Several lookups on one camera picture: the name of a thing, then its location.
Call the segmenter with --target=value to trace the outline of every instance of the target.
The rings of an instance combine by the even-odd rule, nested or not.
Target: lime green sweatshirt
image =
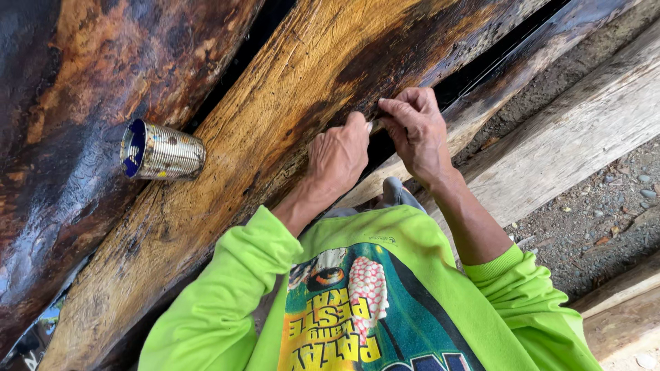
[[[276,275],[257,338],[250,313]],[[566,300],[516,245],[456,270],[408,205],[323,219],[300,241],[260,207],[156,322],[139,370],[600,370]]]

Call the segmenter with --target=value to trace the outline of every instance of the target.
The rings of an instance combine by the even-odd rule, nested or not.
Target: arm
[[[243,370],[257,341],[250,315],[275,277],[302,253],[296,239],[357,182],[367,163],[368,126],[359,113],[319,134],[303,180],[272,212],[263,206],[228,230],[213,260],[151,329],[139,370]]]
[[[550,271],[537,267],[506,236],[451,166],[447,129],[433,90],[408,88],[380,107],[407,170],[429,191],[454,237],[465,272],[502,317],[541,370],[600,370],[587,348],[582,318],[559,304],[568,297],[552,287]]]

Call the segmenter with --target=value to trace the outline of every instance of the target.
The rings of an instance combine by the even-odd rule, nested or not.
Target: weathered wood
[[[660,23],[459,170],[501,226],[660,134]],[[415,195],[441,228],[424,191]]]
[[[460,97],[442,114],[448,124],[447,144],[455,155],[477,131],[540,71],[592,32],[641,0],[572,0],[512,50],[483,83]],[[353,207],[383,192],[383,181],[410,179],[397,154],[362,180],[335,207]]]
[[[660,287],[584,321],[589,349],[599,362],[657,348],[660,342]]]
[[[125,123],[189,120],[262,2],[3,5],[0,357],[144,187],[120,175]]]
[[[660,287],[660,253],[648,257],[570,307],[582,318],[589,318],[657,287]]]
[[[306,143],[379,97],[429,86],[546,0],[299,1],[195,133],[192,184],[151,183],[69,292],[42,367],[94,368],[229,226],[303,174]]]

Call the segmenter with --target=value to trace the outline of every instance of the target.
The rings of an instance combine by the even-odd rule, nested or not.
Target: wooden plank
[[[188,121],[262,2],[3,5],[0,356],[144,187],[119,174],[126,122]]]
[[[657,348],[660,287],[584,321],[589,349],[599,362]]]
[[[298,1],[195,133],[208,149],[200,177],[151,183],[78,275],[42,367],[94,368],[224,230],[277,202],[316,133],[435,84],[545,3]]]
[[[478,87],[460,97],[442,114],[449,125],[447,144],[453,156],[477,131],[540,71],[592,32],[641,0],[571,0],[512,50]],[[383,181],[412,178],[397,154],[348,192],[335,207],[354,207],[383,192]]]
[[[660,134],[658,38],[660,23],[656,22],[460,168],[470,190],[501,226],[523,218]],[[446,228],[432,198],[423,190],[415,196]]]
[[[657,287],[660,287],[660,253],[648,257],[570,307],[586,319]]]

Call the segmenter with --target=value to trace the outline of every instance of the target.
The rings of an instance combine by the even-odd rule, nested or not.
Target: tin can
[[[120,158],[131,179],[194,180],[204,168],[206,148],[192,135],[136,119],[121,140]]]

